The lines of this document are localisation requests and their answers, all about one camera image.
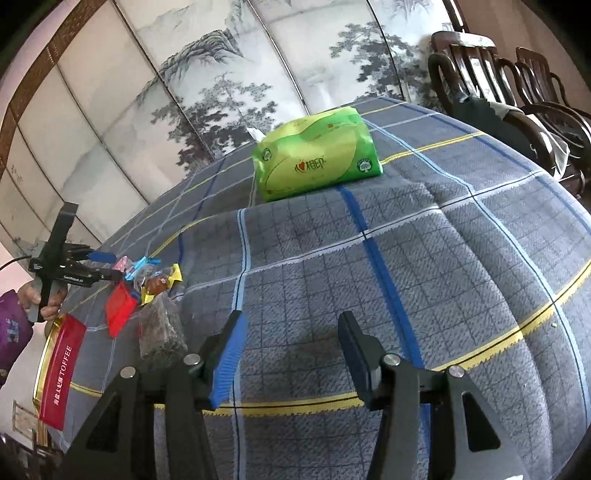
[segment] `metal screw head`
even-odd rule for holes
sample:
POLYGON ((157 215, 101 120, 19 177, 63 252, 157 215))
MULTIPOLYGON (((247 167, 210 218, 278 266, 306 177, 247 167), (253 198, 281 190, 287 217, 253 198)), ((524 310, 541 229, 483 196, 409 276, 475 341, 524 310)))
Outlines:
POLYGON ((201 361, 201 357, 197 353, 190 353, 183 358, 183 363, 188 366, 197 365, 201 361))
POLYGON ((121 369, 119 373, 123 378, 133 378, 135 375, 135 368, 134 367, 124 367, 121 369))
POLYGON ((449 368, 449 374, 452 377, 461 378, 464 376, 464 373, 466 373, 466 371, 462 367, 460 367, 460 365, 452 365, 449 368))
POLYGON ((396 365, 400 365, 400 362, 402 360, 400 359, 400 357, 398 355, 396 355, 395 353, 387 353, 386 355, 384 355, 382 357, 382 362, 384 362, 386 365, 389 365, 391 367, 395 367, 396 365))

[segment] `red toffee box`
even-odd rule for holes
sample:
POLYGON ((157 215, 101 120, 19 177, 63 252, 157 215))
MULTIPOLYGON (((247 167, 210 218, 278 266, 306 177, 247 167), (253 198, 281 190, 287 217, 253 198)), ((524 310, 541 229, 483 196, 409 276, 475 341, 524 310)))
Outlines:
POLYGON ((82 323, 65 314, 54 320, 43 349, 33 404, 39 420, 57 430, 64 428, 70 383, 85 333, 82 323))

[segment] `green tissue pack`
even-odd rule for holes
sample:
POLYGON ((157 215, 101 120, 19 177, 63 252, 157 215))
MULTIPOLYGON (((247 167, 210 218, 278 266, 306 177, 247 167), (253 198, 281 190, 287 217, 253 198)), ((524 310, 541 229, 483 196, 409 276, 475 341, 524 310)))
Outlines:
POLYGON ((252 158, 266 202, 383 173, 369 130, 350 106, 282 125, 252 158))

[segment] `plastic bag of candy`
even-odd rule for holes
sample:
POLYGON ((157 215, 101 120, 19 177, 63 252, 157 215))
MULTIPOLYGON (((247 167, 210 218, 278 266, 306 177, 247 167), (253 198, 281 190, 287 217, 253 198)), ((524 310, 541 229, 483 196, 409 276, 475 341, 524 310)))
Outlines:
POLYGON ((139 313, 139 355, 145 365, 164 368, 186 354, 178 306, 164 291, 139 313))

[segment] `black cable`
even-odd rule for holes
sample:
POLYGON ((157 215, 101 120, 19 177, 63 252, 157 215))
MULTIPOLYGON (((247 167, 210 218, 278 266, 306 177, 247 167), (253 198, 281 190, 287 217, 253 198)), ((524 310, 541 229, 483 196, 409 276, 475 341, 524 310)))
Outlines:
POLYGON ((21 260, 26 260, 27 258, 31 258, 31 255, 25 255, 24 257, 13 258, 12 260, 10 260, 10 262, 6 262, 3 266, 1 266, 0 270, 4 270, 11 263, 18 262, 21 260))

